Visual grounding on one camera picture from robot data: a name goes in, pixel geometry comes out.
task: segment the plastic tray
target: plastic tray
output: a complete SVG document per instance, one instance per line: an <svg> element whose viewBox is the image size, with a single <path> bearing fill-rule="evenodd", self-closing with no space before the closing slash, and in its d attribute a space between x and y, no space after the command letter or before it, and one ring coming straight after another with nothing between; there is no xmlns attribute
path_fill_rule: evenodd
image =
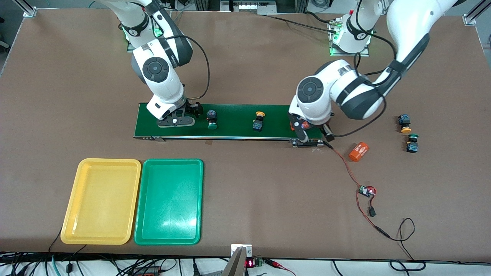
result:
<svg viewBox="0 0 491 276"><path fill-rule="evenodd" d="M122 245L131 236L141 164L134 159L80 162L61 240L66 244Z"/></svg>
<svg viewBox="0 0 491 276"><path fill-rule="evenodd" d="M195 245L201 236L203 162L148 159L143 163L135 223L138 245Z"/></svg>

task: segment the table surface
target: table surface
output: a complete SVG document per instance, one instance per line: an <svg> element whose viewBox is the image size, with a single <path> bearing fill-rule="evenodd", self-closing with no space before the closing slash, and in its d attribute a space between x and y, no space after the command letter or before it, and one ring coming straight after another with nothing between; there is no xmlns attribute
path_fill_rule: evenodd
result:
<svg viewBox="0 0 491 276"><path fill-rule="evenodd" d="M322 26L308 15L285 15ZM78 163L85 158L201 158L205 164L202 236L196 246L87 246L87 252L217 255L253 244L270 257L405 258L359 213L356 185L328 148L292 149L279 141L132 138L139 102L151 93L110 10L40 10L24 21L0 79L0 248L46 251L60 229ZM295 87L328 55L326 34L248 13L185 12L182 31L207 51L211 84L203 103L289 104ZM384 18L378 33L388 37ZM390 48L373 39L360 71L384 68ZM195 47L178 68L187 94L202 93L205 62ZM373 222L392 236L402 218L416 233L405 246L417 259L491 260L491 75L477 33L444 17L422 57L387 98L370 127L332 145L377 188ZM340 134L364 122L338 109ZM411 116L420 152L404 151L397 116ZM361 198L363 208L367 200ZM408 234L410 226L404 227ZM58 241L53 251L80 246Z"/></svg>

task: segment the gray floor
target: gray floor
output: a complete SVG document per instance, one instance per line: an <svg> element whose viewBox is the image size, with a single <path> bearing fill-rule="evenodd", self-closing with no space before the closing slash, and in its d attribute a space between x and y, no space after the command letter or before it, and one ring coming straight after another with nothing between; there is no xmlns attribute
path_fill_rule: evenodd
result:
<svg viewBox="0 0 491 276"><path fill-rule="evenodd" d="M468 0L465 3L450 9L447 15L462 15L471 10L480 0ZM85 8L92 2L91 0L28 0L32 6L39 8ZM331 8L319 8L309 2L307 10L321 13L344 13L356 6L356 0L334 0ZM105 6L94 3L92 8L105 8ZM0 17L5 19L3 24L0 24L0 37L2 41L12 45L16 33L22 21L22 11L12 0L0 0ZM491 8L484 12L477 19L477 32L483 45L484 54L491 68ZM0 68L3 67L6 59L6 54L0 54Z"/></svg>

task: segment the teal cable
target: teal cable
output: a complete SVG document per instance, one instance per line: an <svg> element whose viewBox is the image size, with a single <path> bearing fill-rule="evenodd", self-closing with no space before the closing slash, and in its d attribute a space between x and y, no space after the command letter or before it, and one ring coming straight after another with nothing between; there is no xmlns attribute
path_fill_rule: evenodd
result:
<svg viewBox="0 0 491 276"><path fill-rule="evenodd" d="M55 269L56 275L61 276L60 271L58 271L58 267L56 267L54 255L51 255L51 263L53 264L53 268Z"/></svg>

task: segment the bottle with green cap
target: bottle with green cap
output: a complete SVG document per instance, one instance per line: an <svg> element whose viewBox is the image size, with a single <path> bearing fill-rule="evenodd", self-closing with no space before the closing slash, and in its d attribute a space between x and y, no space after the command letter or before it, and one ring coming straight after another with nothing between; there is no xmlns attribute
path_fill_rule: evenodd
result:
<svg viewBox="0 0 491 276"><path fill-rule="evenodd" d="M206 112L206 120L208 121L208 129L217 129L217 112L215 110L208 110Z"/></svg>

